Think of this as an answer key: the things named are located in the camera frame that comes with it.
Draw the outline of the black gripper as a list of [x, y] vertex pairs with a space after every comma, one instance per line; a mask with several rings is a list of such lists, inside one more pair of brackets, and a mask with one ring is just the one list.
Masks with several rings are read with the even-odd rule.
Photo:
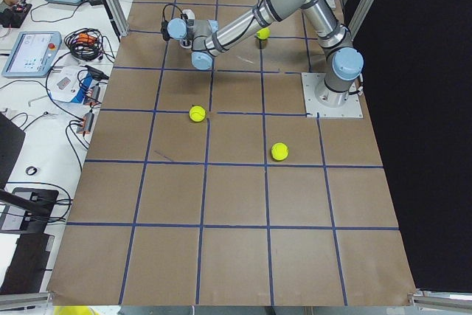
[[165, 17], [162, 17], [161, 34], [164, 41], [169, 41], [171, 39], [171, 35], [169, 33], [170, 22], [171, 20], [168, 20]]

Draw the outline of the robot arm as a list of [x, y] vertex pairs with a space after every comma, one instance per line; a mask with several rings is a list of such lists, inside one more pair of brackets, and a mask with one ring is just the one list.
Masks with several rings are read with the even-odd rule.
[[353, 46], [351, 31], [335, 17], [326, 0], [259, 0], [224, 27], [216, 20], [195, 19], [181, 11], [177, 18], [162, 19], [162, 37], [165, 41], [180, 41], [191, 50], [193, 67], [206, 71], [217, 56], [296, 11], [301, 11], [314, 28], [327, 63], [315, 97], [327, 107], [341, 107], [353, 94], [350, 88], [361, 75], [364, 59]]

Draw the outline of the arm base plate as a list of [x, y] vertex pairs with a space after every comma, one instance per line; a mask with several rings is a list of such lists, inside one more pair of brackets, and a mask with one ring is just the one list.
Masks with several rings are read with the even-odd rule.
[[311, 118], [362, 119], [364, 117], [357, 94], [350, 95], [329, 90], [325, 73], [303, 72], [302, 88], [305, 112]]

